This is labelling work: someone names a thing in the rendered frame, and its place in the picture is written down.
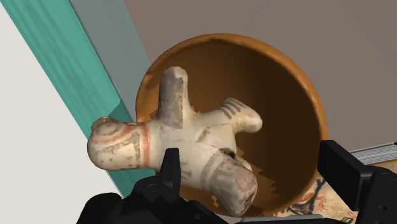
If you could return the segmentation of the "brown round bowl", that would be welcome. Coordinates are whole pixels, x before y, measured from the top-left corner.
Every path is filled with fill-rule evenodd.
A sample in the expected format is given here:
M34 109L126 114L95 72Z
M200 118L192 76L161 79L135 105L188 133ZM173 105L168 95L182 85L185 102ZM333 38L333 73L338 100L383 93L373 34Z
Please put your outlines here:
M328 134L324 109L304 72L279 50L250 37L190 38L147 70L136 98L137 121L154 117L160 77L171 66L187 72L195 111L208 112L232 97L261 116L260 131L237 135L237 153L258 180L247 215L272 215L296 203L317 177L319 143Z

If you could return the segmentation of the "white clay animal figure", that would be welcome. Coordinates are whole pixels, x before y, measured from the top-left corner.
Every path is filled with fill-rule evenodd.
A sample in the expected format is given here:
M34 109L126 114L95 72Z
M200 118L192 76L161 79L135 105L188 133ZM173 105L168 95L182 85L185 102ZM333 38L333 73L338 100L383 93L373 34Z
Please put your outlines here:
M230 97L210 112L194 111L187 72L174 66L160 79L154 119L120 122L102 117L92 124L87 151L92 163L106 171L158 171L166 149L178 148L182 185L210 192L229 215L240 217L253 203L258 182L237 154L235 135L258 132L262 125L255 110Z

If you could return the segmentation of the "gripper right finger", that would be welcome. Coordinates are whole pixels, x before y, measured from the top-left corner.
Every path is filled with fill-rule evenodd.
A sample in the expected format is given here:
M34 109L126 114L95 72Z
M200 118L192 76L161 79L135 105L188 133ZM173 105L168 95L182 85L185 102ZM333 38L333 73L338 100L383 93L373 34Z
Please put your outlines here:
M365 165L334 140L319 145L317 169L347 206L356 224L397 224L397 174Z

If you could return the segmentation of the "beige patterned mat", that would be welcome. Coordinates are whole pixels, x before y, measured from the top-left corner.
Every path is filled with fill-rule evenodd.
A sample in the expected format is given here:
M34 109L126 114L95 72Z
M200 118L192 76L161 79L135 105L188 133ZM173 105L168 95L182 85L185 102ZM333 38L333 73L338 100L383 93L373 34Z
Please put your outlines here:
M358 213L351 211L333 188L320 175L311 188L292 206L275 214L278 217L290 215L320 214L325 218L355 224Z

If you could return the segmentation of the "grey ridged bar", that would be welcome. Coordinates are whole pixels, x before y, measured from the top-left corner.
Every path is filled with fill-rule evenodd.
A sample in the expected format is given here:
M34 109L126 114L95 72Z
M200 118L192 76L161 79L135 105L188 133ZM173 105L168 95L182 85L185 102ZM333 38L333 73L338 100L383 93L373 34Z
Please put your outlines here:
M354 150L351 154L365 165L396 160L397 142Z

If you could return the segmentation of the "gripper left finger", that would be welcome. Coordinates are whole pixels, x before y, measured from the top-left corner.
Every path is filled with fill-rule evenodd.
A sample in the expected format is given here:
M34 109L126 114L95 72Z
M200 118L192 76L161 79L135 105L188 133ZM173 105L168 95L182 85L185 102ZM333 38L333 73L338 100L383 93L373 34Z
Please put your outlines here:
M179 150L165 151L160 172L140 179L124 199L98 194L87 201L76 224L227 224L196 200L179 195Z

